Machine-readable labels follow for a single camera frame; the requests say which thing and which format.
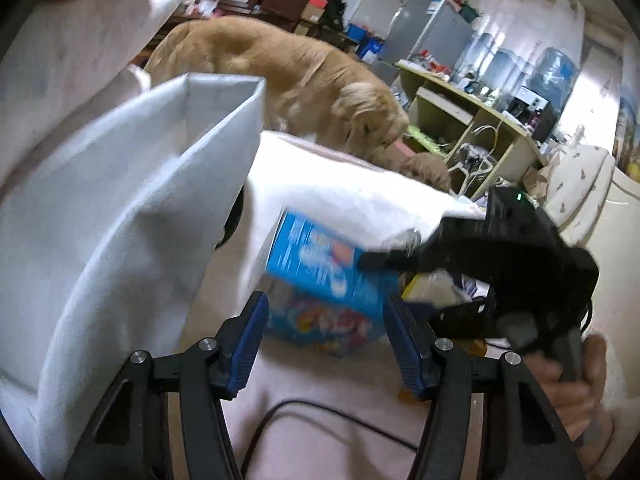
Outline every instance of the silver bolt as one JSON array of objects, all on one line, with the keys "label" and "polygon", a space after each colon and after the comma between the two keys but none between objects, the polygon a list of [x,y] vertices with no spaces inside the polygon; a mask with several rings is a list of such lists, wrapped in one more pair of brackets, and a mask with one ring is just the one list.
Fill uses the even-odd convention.
[{"label": "silver bolt", "polygon": [[131,354],[131,362],[139,365],[140,363],[145,362],[146,360],[146,352],[144,350],[138,350]]},{"label": "silver bolt", "polygon": [[516,352],[507,352],[504,355],[504,360],[507,361],[510,365],[519,365],[522,362],[522,359]]},{"label": "silver bolt", "polygon": [[440,339],[436,339],[436,348],[442,350],[443,352],[448,352],[453,348],[453,343],[451,339],[441,337]]},{"label": "silver bolt", "polygon": [[208,352],[210,350],[213,350],[216,346],[218,346],[218,343],[212,337],[206,337],[198,343],[198,346],[200,350],[204,350],[205,352]]}]

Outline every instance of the wooden desk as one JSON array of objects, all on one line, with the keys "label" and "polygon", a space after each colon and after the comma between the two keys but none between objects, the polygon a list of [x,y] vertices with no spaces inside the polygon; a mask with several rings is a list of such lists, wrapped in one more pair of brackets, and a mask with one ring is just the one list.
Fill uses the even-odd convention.
[{"label": "wooden desk", "polygon": [[[431,134],[431,137],[441,136],[451,144],[455,142],[445,157],[445,162],[450,168],[457,162],[455,153],[464,142],[471,142],[489,150],[492,148],[493,131],[487,129],[472,135],[474,130],[485,125],[497,129],[498,140],[494,150],[496,164],[484,181],[474,184],[469,189],[467,196],[471,200],[484,195],[498,177],[518,182],[531,166],[542,168],[545,165],[535,141],[519,124],[428,72],[407,65],[403,61],[399,61],[397,66],[400,68],[402,87],[412,101],[409,108],[412,124]],[[453,173],[454,189],[456,179],[457,176]]]}]

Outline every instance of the golden retriever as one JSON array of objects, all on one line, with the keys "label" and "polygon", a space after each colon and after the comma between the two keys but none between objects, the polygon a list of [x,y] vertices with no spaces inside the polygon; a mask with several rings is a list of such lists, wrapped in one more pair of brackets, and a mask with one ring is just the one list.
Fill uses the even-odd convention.
[{"label": "golden retriever", "polygon": [[[261,76],[267,81],[268,129],[315,136],[328,148],[449,189],[446,166],[431,155],[408,161],[410,170],[388,167],[380,150],[406,130],[407,114],[366,66],[322,41],[251,18],[188,22],[164,38],[146,70],[153,86],[187,72]],[[415,171],[423,167],[429,171]]]}]

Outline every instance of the small brown dog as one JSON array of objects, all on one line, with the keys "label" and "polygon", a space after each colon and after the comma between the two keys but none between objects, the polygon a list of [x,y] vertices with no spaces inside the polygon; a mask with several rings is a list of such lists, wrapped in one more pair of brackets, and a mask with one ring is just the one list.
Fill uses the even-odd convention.
[{"label": "small brown dog", "polygon": [[435,157],[390,167],[381,150],[406,130],[407,114],[367,67],[322,41],[251,18],[189,22],[164,38],[146,70],[153,86],[187,72],[261,76],[268,129],[315,135],[323,146],[449,190],[447,168]]}]

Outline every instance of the refrigerator door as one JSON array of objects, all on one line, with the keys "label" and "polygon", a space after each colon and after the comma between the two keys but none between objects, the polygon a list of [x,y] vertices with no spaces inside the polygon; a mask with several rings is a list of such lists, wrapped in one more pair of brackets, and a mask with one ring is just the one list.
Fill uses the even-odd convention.
[{"label": "refrigerator door", "polygon": [[412,47],[433,15],[429,9],[430,3],[431,0],[408,0],[398,10],[391,32],[378,53],[379,59],[393,64],[409,57]]},{"label": "refrigerator door", "polygon": [[428,50],[438,63],[453,69],[472,36],[471,25],[445,3],[438,8],[416,51]]},{"label": "refrigerator door", "polygon": [[373,63],[371,63],[369,69],[388,86],[393,84],[399,72],[397,67],[387,63],[386,61],[382,61],[380,58],[377,58]]}]

